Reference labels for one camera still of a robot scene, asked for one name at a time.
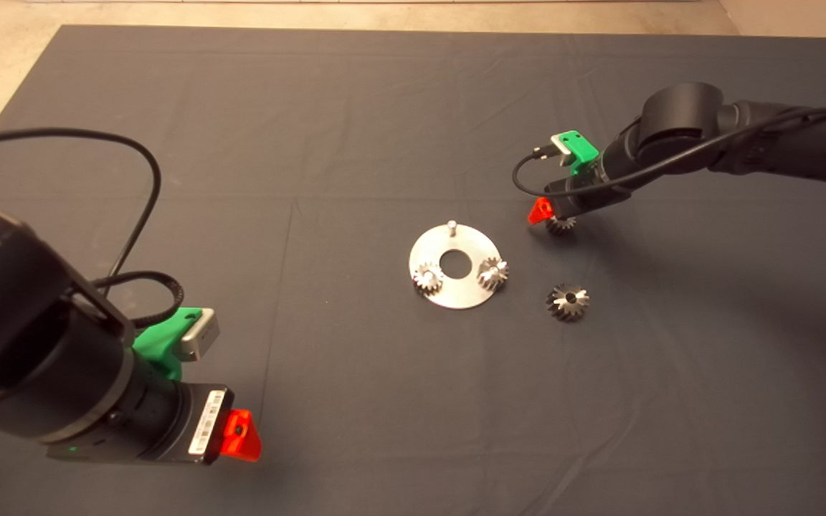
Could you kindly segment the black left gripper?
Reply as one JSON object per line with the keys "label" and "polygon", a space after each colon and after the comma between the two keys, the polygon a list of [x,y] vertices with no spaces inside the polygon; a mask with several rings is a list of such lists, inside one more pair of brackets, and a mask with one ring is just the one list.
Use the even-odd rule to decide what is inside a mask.
{"label": "black left gripper", "polygon": [[248,409],[233,409],[223,384],[191,384],[137,362],[123,395],[79,434],[47,447],[47,457],[98,464],[205,464],[223,457],[256,463],[262,440]]}

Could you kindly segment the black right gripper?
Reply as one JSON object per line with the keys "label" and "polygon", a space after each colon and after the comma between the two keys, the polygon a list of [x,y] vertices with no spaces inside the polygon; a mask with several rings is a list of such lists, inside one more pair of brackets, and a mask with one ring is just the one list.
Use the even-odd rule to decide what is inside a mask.
{"label": "black right gripper", "polygon": [[560,196],[564,191],[573,191],[587,186],[603,185],[610,176],[605,171],[603,156],[588,163],[583,171],[564,179],[548,183],[543,192],[546,197],[537,197],[528,213],[528,224],[557,219],[576,218],[588,212],[622,203],[632,196],[632,189],[626,186],[610,186],[590,193]]}

